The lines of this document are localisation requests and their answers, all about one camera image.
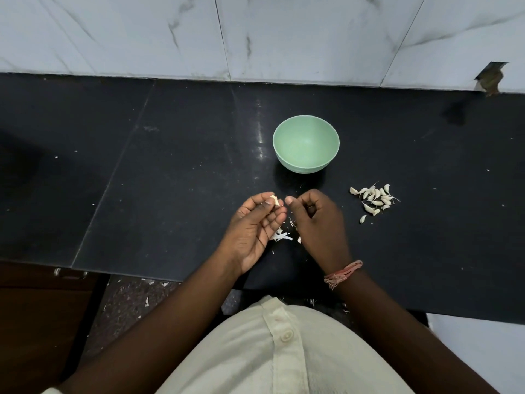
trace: red thread bracelet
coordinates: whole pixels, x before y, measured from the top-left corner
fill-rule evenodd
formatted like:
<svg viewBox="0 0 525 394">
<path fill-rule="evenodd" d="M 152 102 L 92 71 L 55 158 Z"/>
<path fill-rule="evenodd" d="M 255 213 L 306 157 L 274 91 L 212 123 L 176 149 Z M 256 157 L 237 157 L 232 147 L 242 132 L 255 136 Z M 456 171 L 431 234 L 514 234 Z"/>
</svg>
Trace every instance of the red thread bracelet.
<svg viewBox="0 0 525 394">
<path fill-rule="evenodd" d="M 350 263 L 342 270 L 326 275 L 325 282 L 330 286 L 330 289 L 334 290 L 338 284 L 340 284 L 344 280 L 347 280 L 348 277 L 352 275 L 355 270 L 358 270 L 362 266 L 363 266 L 363 261 L 361 260 L 354 261 L 353 263 Z"/>
</svg>

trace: bowl rim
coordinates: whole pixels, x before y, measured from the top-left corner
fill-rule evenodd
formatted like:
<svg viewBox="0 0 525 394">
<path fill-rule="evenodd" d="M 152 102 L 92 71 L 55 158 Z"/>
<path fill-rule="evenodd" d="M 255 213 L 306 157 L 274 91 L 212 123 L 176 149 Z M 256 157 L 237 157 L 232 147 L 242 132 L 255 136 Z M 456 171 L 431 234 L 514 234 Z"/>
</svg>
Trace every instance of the bowl rim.
<svg viewBox="0 0 525 394">
<path fill-rule="evenodd" d="M 295 164 L 292 164 L 290 162 L 288 162 L 285 158 L 283 158 L 279 152 L 277 151 L 277 149 L 275 148 L 275 134 L 277 133 L 277 130 L 279 130 L 279 127 L 282 126 L 284 123 L 286 123 L 288 120 L 291 120 L 293 118 L 303 118 L 303 117 L 306 117 L 306 118 L 316 118 L 317 120 L 321 120 L 323 122 L 325 122 L 326 124 L 328 124 L 330 126 L 330 128 L 333 130 L 333 132 L 335 132 L 336 134 L 336 137 L 337 137 L 337 149 L 336 149 L 336 152 L 334 153 L 334 155 L 330 158 L 330 160 L 328 160 L 327 162 L 325 163 L 322 163 L 322 164 L 319 164 L 317 166 L 312 166 L 312 167 L 301 167 L 301 166 L 297 166 Z M 314 115 L 311 115 L 311 114 L 298 114 L 296 116 L 292 116 L 290 118 L 287 118 L 286 120 L 283 120 L 282 122 L 279 123 L 279 125 L 276 127 L 275 131 L 273 132 L 273 136 L 272 136 L 272 145 L 273 145 L 273 150 L 275 151 L 275 153 L 277 154 L 277 156 L 284 160 L 286 163 L 288 163 L 290 166 L 292 167 L 296 167 L 298 169 L 318 169 L 319 167 L 321 166 L 325 166 L 327 165 L 328 163 L 330 163 L 332 160 L 334 160 L 334 158 L 337 156 L 338 152 L 339 152 L 339 147 L 341 145 L 341 141 L 339 140 L 339 134 L 337 133 L 337 130 L 333 127 L 333 125 L 331 125 L 329 122 L 327 122 L 324 118 L 319 118 L 317 116 L 314 116 Z"/>
</svg>

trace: forearm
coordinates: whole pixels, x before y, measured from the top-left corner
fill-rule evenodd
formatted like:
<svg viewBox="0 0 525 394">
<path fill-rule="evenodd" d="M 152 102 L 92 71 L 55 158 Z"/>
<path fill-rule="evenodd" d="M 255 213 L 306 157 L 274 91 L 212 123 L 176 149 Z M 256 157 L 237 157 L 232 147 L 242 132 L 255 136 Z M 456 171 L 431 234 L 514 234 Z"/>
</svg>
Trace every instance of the forearm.
<svg viewBox="0 0 525 394">
<path fill-rule="evenodd" d="M 417 394 L 497 393 L 364 271 L 357 270 L 335 291 L 366 341 Z"/>
<path fill-rule="evenodd" d="M 153 393 L 195 347 L 239 273 L 219 253 L 60 386 L 65 394 Z"/>
</svg>

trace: green bowl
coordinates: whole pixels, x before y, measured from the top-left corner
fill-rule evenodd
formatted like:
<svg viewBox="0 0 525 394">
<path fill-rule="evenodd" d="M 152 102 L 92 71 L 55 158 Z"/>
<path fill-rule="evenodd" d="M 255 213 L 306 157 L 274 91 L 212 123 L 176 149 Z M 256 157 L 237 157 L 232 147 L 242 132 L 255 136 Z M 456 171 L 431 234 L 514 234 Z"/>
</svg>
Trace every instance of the green bowl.
<svg viewBox="0 0 525 394">
<path fill-rule="evenodd" d="M 321 118 L 294 116 L 275 129 L 273 149 L 288 170 L 310 174 L 322 170 L 336 157 L 339 136 L 335 128 Z"/>
</svg>

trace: shirt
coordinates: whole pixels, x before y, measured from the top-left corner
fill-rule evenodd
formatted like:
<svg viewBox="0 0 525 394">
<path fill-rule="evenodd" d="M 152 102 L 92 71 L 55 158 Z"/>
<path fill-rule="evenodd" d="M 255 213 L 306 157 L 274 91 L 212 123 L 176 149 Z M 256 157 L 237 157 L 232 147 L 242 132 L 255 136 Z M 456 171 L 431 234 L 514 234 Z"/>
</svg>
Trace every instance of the shirt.
<svg viewBox="0 0 525 394">
<path fill-rule="evenodd" d="M 386 392 L 413 393 L 343 324 L 267 296 L 217 326 L 157 394 Z"/>
</svg>

